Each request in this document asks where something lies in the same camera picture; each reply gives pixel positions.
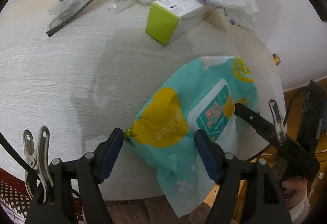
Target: teal plastic package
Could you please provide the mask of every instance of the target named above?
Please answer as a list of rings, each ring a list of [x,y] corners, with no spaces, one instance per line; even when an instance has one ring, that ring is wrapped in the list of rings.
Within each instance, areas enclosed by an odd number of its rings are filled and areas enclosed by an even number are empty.
[[[258,112],[258,93],[240,57],[200,57],[180,67],[149,99],[125,132],[132,149],[157,169],[157,179],[178,217],[189,214],[214,186],[197,153],[194,133],[204,129],[224,152],[237,153],[234,104]]]

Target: green and white box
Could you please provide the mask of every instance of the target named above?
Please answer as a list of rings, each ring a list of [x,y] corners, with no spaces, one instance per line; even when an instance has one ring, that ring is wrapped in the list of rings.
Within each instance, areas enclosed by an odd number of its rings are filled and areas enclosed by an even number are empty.
[[[167,45],[207,17],[212,9],[201,0],[157,0],[151,4],[145,32]]]

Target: wall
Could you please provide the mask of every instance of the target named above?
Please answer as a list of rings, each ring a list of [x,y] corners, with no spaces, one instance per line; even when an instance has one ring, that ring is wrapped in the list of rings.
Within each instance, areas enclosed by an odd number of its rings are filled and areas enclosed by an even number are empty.
[[[282,63],[283,89],[327,75],[327,24],[308,0],[256,0],[255,35]]]

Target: hand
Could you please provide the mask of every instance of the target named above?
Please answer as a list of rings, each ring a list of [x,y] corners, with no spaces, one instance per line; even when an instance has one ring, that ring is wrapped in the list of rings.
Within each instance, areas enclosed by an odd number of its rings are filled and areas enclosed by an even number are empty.
[[[282,182],[282,186],[286,189],[292,189],[293,192],[285,195],[288,208],[291,209],[299,204],[305,197],[308,187],[307,180],[301,176],[296,176]]]

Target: wooden table surface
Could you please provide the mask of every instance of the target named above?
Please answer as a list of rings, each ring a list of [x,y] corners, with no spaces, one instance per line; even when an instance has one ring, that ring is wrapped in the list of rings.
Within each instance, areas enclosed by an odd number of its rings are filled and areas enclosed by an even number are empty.
[[[29,129],[37,138],[40,127],[47,125],[49,161],[80,158],[115,127],[130,127],[165,80],[200,56],[242,56],[258,87],[261,114],[272,121],[270,98],[277,99],[285,114],[272,54],[250,32],[231,26],[219,15],[212,14],[163,46],[144,32],[149,6],[136,5],[110,15],[108,0],[95,0],[74,22],[48,38],[48,8],[55,1],[14,0],[0,14],[0,129],[21,156],[23,131]],[[238,155],[247,159],[266,145],[248,129]],[[3,149],[0,167],[24,179],[24,170]],[[110,200],[162,194],[155,169],[125,144],[100,189]]]

